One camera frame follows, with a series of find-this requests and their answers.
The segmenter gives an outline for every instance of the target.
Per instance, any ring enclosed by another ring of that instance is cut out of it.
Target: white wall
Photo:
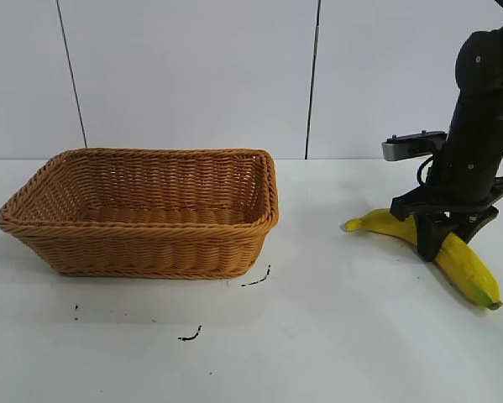
[[[82,146],[55,0],[0,0],[0,158]]]
[[[448,130],[454,65],[493,0],[322,0],[310,158],[381,158],[392,134]]]
[[[89,146],[303,158],[317,0],[60,0]]]

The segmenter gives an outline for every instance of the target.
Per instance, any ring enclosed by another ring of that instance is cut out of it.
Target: black mark
[[[201,329],[202,329],[202,326],[199,326],[199,328],[197,329],[196,333],[193,336],[191,336],[190,338],[178,338],[178,339],[181,340],[182,342],[190,342],[191,340],[195,340],[196,337],[201,332]]]
[[[256,281],[254,281],[252,283],[249,283],[249,284],[242,284],[242,287],[247,287],[248,285],[255,285],[255,284],[258,284],[258,283],[262,283],[270,275],[270,269],[271,269],[271,264],[268,264],[268,271],[266,271],[266,275],[262,279],[256,280]]]

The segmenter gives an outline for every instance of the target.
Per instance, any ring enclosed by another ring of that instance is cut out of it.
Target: basket rim
[[[137,156],[167,155],[173,158],[197,156],[223,157],[254,155],[263,157],[265,163],[265,212],[254,222],[242,224],[200,224],[200,223],[126,223],[126,222],[86,222],[86,221],[45,221],[23,220],[14,216],[15,207],[27,201],[44,180],[66,158],[86,154],[112,154]],[[171,236],[187,238],[193,236],[226,236],[248,238],[268,233],[279,221],[275,163],[267,151],[262,149],[73,149],[48,160],[0,209],[0,228],[7,233],[44,236],[88,237],[88,236]]]

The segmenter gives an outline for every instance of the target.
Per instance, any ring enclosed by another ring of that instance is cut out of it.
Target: woven basket
[[[0,210],[0,228],[64,275],[243,275],[277,224],[274,162],[246,149],[78,149]]]

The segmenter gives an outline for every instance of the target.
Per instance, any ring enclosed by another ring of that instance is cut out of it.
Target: banana tip
[[[502,306],[503,306],[503,302],[497,301],[497,302],[494,302],[493,304],[491,304],[490,306],[488,306],[488,309],[490,309],[491,311],[495,311],[497,309],[500,309]]]
[[[360,218],[355,218],[353,220],[347,221],[344,225],[341,226],[341,229],[346,233],[351,233],[353,231],[358,231],[361,229],[363,222]]]

